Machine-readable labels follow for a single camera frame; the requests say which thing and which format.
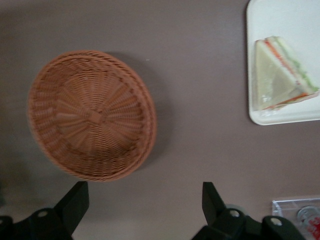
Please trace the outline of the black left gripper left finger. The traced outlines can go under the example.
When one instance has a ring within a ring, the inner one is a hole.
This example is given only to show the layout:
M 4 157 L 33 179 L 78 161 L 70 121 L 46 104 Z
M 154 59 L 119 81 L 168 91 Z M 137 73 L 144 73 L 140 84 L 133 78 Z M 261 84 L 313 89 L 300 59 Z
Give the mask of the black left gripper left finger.
M 71 240 L 90 205 L 89 186 L 77 182 L 54 206 L 42 208 L 14 223 L 12 217 L 0 217 L 2 240 Z

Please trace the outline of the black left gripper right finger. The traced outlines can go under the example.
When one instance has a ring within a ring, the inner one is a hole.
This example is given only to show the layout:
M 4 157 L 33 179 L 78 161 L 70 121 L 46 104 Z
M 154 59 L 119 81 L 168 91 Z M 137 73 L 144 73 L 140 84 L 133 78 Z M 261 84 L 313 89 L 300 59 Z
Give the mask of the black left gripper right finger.
M 194 240 L 305 239 L 286 218 L 268 215 L 258 222 L 237 208 L 227 207 L 212 182 L 202 184 L 202 211 L 207 225 Z

